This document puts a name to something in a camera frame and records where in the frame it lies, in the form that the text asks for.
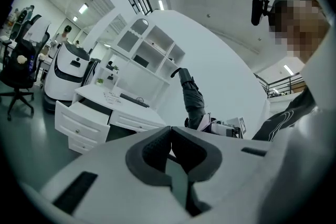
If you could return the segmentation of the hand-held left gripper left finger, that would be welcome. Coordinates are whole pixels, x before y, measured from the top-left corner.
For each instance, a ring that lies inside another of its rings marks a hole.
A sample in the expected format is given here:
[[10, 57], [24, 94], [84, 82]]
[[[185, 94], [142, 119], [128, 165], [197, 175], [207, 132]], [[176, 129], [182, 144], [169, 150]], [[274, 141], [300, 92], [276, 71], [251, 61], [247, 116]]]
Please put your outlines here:
[[171, 176], [165, 173], [171, 151], [171, 128], [164, 127], [131, 146], [125, 156], [129, 171], [150, 186], [171, 187]]

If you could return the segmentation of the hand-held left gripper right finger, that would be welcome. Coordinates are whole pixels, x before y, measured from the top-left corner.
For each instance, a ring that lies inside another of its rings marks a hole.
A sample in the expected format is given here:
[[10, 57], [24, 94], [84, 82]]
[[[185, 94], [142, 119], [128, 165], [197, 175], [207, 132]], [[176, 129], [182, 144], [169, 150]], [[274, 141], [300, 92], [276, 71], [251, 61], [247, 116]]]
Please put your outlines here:
[[186, 127], [171, 128], [172, 151], [190, 183], [209, 180], [222, 163], [222, 153], [206, 140], [209, 137], [208, 133]]

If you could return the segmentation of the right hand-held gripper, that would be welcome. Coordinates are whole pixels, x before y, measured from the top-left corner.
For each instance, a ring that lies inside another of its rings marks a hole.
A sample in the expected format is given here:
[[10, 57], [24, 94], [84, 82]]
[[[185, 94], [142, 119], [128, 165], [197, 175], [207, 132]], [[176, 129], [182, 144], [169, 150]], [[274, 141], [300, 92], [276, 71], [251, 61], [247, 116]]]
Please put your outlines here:
[[203, 115], [197, 129], [200, 132], [211, 132], [220, 136], [243, 139], [246, 133], [244, 118], [233, 118], [227, 121], [215, 120], [212, 123], [210, 113]]

